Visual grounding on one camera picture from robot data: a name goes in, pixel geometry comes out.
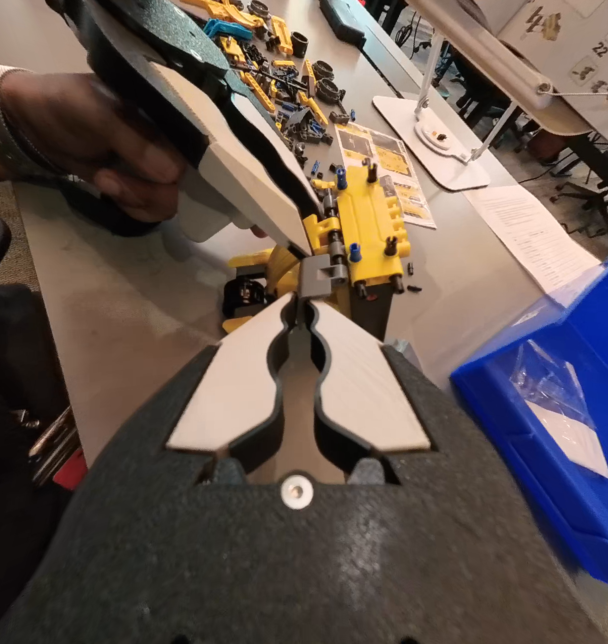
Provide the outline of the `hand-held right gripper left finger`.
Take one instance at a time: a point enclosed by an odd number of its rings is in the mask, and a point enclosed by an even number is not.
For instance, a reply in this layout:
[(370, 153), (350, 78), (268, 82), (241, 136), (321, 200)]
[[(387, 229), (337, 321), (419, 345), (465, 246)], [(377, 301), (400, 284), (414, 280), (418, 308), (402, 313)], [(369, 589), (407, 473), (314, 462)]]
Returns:
[(280, 370), (289, 358), (297, 297), (290, 292), (221, 340), (165, 444), (236, 459), (255, 471), (284, 437)]

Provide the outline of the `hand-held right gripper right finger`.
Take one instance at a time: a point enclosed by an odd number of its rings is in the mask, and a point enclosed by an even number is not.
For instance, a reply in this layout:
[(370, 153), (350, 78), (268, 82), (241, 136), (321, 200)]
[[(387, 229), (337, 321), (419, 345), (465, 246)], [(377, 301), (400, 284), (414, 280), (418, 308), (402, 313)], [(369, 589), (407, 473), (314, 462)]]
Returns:
[(314, 435), (341, 471), (359, 461), (429, 451), (431, 440), (386, 357), (386, 346), (330, 304), (305, 308), (311, 359), (319, 370)]

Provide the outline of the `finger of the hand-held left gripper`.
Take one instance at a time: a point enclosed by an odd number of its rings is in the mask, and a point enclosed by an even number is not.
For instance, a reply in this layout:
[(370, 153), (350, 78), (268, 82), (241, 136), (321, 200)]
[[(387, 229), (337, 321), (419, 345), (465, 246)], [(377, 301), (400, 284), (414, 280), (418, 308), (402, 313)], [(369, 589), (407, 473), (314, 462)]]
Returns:
[(316, 192), (268, 112), (254, 95), (248, 95), (243, 85), (230, 85), (229, 92), (229, 128), (255, 159), (251, 171), (257, 172), (261, 165), (268, 175), (264, 179), (252, 174), (253, 180), (260, 181), (259, 190), (274, 185), (292, 201), (301, 216), (321, 215)]
[(297, 207), (274, 185), (259, 190), (252, 174), (268, 175), (261, 165), (251, 171), (255, 159), (230, 130), (223, 111), (177, 71), (156, 62), (152, 67), (207, 139), (203, 156), (191, 162), (180, 183), (177, 217), (185, 236), (201, 244), (232, 223), (240, 229), (257, 227), (298, 258), (311, 256)]

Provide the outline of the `yellow toy brick vehicle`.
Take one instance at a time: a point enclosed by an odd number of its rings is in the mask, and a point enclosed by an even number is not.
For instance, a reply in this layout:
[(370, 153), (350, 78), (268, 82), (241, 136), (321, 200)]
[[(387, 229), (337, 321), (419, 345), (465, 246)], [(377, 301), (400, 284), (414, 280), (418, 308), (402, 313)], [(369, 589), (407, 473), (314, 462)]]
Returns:
[[(385, 196), (377, 165), (339, 168), (321, 182), (322, 214), (303, 221), (313, 255), (329, 254), (348, 268), (345, 285), (323, 298), (362, 329), (385, 340), (394, 295), (405, 292), (403, 259), (410, 253), (396, 198)], [(235, 278), (224, 287), (222, 327), (231, 333), (283, 295), (298, 294), (301, 260), (283, 246), (229, 261)]]

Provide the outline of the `person's left hand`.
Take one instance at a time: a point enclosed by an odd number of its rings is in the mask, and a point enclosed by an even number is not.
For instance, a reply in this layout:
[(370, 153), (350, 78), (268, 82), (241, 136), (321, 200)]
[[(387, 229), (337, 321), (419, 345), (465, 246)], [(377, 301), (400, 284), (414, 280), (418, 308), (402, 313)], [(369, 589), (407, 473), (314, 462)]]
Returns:
[(186, 161), (96, 76), (12, 71), (2, 79), (0, 100), (10, 124), (49, 162), (131, 218), (156, 223), (176, 214)]

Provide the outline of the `yellow sticker sheet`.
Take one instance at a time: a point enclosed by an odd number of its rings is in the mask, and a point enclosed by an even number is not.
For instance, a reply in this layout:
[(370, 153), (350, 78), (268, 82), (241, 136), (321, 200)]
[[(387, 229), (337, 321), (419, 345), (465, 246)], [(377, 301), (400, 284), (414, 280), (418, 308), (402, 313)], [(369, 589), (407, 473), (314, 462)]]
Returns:
[(354, 122), (337, 124), (335, 129), (344, 166), (374, 163), (385, 196), (397, 199), (404, 221), (437, 229), (403, 141)]

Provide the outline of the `pile of yellow black bricks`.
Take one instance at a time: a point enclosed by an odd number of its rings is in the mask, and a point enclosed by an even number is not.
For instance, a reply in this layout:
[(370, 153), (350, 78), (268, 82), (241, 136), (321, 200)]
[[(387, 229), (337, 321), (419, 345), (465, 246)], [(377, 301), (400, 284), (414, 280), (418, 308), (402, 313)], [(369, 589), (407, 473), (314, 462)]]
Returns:
[(355, 120), (332, 66), (308, 58), (308, 38), (291, 30), (266, 1), (178, 4), (223, 53), (301, 169), (308, 163), (307, 146), (332, 146), (332, 125)]

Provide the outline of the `black flat device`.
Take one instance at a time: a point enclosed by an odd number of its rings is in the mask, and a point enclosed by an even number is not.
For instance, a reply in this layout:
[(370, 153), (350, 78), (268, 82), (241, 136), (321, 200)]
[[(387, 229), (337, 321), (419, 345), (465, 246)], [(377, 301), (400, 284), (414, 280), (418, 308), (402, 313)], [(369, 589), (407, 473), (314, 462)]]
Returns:
[(362, 49), (366, 36), (349, 1), (319, 1), (319, 7), (338, 40)]

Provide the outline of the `grey wristband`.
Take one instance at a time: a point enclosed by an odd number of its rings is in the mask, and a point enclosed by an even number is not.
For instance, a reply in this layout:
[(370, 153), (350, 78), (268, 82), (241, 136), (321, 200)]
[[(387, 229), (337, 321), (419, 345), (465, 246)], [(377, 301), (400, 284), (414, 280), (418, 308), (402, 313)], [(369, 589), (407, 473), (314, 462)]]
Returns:
[(16, 135), (0, 103), (0, 165), (20, 180), (53, 180), (55, 168), (34, 152), (30, 143)]

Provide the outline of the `white book stand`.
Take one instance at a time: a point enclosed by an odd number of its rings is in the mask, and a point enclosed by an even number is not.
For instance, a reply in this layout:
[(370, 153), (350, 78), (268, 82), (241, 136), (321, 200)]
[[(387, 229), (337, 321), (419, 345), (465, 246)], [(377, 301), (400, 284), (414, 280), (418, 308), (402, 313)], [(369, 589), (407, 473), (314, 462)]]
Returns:
[[(449, 9), (446, 1), (411, 1), (414, 9), (434, 28), (419, 95), (416, 100), (374, 96), (372, 104), (433, 180), (447, 191), (459, 192), (490, 184), (490, 176), (478, 159), (518, 106), (544, 109), (555, 97), (608, 98), (608, 91), (557, 91), (549, 79), (520, 61), (458, 2), (452, 4), (454, 8)], [(492, 132), (474, 149), (467, 149), (429, 105), (434, 70), (445, 40), (511, 99)]]

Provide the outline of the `clear plastic bag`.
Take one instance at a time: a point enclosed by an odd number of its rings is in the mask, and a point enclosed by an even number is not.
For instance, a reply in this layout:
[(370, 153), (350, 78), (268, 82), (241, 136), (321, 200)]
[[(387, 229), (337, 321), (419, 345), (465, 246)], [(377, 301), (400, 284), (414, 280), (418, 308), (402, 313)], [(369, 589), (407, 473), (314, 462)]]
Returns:
[(529, 339), (510, 376), (515, 391), (566, 457), (608, 480), (608, 463), (574, 366)]

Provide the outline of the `printed paper sheet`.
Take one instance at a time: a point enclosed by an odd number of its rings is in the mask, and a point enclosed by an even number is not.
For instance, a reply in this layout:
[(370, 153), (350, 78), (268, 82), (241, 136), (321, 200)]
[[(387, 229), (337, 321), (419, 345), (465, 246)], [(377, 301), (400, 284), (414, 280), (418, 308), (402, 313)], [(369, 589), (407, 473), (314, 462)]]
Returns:
[(605, 270), (521, 185), (464, 195), (541, 291), (559, 305), (570, 306)]

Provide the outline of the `blue plastic storage bin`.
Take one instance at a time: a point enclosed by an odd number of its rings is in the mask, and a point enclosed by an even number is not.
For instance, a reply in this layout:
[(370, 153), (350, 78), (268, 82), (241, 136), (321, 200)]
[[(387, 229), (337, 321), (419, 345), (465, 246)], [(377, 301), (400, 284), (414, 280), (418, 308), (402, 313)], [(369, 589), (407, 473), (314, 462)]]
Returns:
[(570, 306), (543, 296), (471, 354), (451, 381), (546, 525), (583, 569), (608, 585), (608, 480), (564, 455), (509, 380), (518, 348), (529, 339), (569, 361), (608, 463), (608, 262), (603, 265)]

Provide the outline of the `instruction booklet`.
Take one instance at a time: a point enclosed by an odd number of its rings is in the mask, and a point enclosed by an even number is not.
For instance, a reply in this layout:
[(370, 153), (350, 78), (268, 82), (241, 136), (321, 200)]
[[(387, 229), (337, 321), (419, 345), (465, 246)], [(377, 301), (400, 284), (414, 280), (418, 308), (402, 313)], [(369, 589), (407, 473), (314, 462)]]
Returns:
[(608, 141), (608, 1), (529, 1), (497, 38)]

